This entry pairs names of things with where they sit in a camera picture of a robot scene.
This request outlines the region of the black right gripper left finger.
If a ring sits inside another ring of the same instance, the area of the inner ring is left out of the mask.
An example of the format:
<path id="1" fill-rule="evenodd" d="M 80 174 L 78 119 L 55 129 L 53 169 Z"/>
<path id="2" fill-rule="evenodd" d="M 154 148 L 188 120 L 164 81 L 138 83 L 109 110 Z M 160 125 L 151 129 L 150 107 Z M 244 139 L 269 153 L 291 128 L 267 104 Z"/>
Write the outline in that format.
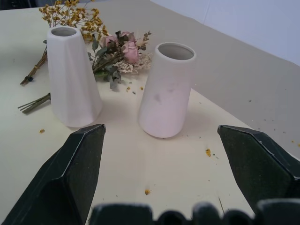
<path id="1" fill-rule="evenodd" d="M 98 184 L 105 133 L 104 124 L 71 133 L 1 225 L 85 225 Z"/>

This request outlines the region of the pink rose bouquet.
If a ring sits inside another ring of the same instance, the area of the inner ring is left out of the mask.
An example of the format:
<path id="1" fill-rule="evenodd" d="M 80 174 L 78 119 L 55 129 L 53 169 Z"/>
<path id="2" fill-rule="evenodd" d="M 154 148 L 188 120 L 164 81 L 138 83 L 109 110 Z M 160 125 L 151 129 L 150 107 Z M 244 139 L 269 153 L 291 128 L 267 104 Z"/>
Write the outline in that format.
<path id="1" fill-rule="evenodd" d="M 118 31 L 114 36 L 103 37 L 98 41 L 93 37 L 92 52 L 88 57 L 96 79 L 115 84 L 120 83 L 122 74 L 138 74 L 151 66 L 152 54 L 145 53 L 151 32 L 146 32 L 142 39 L 135 39 L 131 32 Z"/>

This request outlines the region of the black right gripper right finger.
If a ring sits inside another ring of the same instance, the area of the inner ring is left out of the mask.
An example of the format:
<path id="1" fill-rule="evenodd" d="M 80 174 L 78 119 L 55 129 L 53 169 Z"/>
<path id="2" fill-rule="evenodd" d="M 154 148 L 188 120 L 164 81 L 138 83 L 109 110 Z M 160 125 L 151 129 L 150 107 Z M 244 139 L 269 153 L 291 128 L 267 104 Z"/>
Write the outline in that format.
<path id="1" fill-rule="evenodd" d="M 261 131 L 220 125 L 217 132 L 235 181 L 248 203 L 300 198 L 300 159 Z"/>

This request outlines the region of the white smooth ceramic vase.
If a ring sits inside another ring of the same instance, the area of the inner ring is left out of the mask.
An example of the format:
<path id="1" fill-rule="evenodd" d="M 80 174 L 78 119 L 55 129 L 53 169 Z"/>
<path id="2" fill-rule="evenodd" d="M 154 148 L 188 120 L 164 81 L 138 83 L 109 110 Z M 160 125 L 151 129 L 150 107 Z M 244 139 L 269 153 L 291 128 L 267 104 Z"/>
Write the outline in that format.
<path id="1" fill-rule="evenodd" d="M 147 134 L 169 138 L 182 130 L 195 64 L 196 53 L 186 45 L 166 42 L 156 46 L 138 114 Z"/>

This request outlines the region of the white faceted ceramic vase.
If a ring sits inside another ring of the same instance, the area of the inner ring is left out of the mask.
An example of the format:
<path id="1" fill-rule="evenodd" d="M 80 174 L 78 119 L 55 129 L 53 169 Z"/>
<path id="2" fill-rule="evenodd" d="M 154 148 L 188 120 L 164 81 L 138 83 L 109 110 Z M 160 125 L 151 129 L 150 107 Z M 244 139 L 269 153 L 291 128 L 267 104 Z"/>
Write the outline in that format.
<path id="1" fill-rule="evenodd" d="M 54 115 L 67 127 L 93 123 L 103 104 L 82 34 L 69 26 L 50 28 L 46 45 Z"/>

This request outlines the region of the yellow dried flower bunch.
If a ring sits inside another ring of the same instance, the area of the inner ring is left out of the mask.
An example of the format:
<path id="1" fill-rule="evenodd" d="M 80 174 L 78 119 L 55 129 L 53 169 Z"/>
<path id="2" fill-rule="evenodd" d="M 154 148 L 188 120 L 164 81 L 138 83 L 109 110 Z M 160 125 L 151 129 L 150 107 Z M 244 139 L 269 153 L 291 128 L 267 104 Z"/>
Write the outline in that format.
<path id="1" fill-rule="evenodd" d="M 101 70 L 100 61 L 104 54 L 97 55 L 100 50 L 100 40 L 108 36 L 104 22 L 100 18 L 100 11 L 97 8 L 89 8 L 88 4 L 94 0 L 88 0 L 84 6 L 78 6 L 79 0 L 56 0 L 53 5 L 45 4 L 40 7 L 42 19 L 47 22 L 49 28 L 68 26 L 77 28 L 85 42 L 92 45 L 92 53 L 89 59 L 92 62 L 94 72 Z"/>

